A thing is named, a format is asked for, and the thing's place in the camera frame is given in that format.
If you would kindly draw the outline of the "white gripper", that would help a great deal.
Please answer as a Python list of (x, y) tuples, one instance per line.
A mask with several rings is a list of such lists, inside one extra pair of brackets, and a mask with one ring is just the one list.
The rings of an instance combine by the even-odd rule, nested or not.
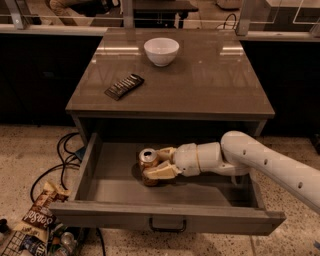
[(158, 166), (146, 168), (143, 175), (151, 180), (173, 179), (179, 174), (191, 177), (200, 174), (197, 145), (194, 143), (183, 144), (177, 149), (166, 147), (157, 150), (160, 161)]

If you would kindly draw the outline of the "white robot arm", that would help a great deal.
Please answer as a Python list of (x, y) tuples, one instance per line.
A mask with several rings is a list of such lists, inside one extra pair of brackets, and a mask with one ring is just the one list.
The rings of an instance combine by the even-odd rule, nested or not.
[(204, 172), (235, 178), (255, 169), (315, 212), (320, 212), (320, 171), (240, 131), (225, 133), (219, 142), (145, 148), (139, 153), (139, 165), (145, 179), (156, 181), (178, 175), (198, 176)]

